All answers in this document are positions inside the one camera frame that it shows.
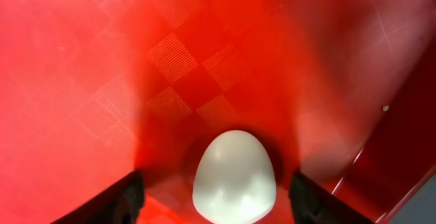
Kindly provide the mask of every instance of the checkered pattern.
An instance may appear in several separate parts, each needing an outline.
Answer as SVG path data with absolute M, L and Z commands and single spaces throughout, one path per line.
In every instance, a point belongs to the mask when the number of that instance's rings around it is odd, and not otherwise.
M 427 0 L 349 0 L 369 5 L 369 17 L 319 50 L 304 30 L 337 25 L 308 13 L 339 8 L 320 1 L 308 11 L 301 0 L 0 0 L 2 220 L 49 223 L 133 170 L 137 156 L 146 159 L 138 167 L 168 161 L 183 172 L 149 191 L 140 223 L 205 223 L 183 179 L 226 129 L 271 143 L 285 185 L 315 153 L 340 151 L 327 170 L 343 169 L 431 22 Z M 153 146 L 136 152 L 138 139 Z M 290 222 L 285 196 L 263 222 Z

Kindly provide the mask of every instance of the white oval object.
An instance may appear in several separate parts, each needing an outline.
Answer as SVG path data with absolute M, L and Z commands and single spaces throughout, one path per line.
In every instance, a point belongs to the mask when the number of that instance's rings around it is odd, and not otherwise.
M 259 221 L 274 206 L 273 165 L 257 138 L 245 131 L 227 131 L 215 138 L 198 165 L 193 204 L 216 224 Z

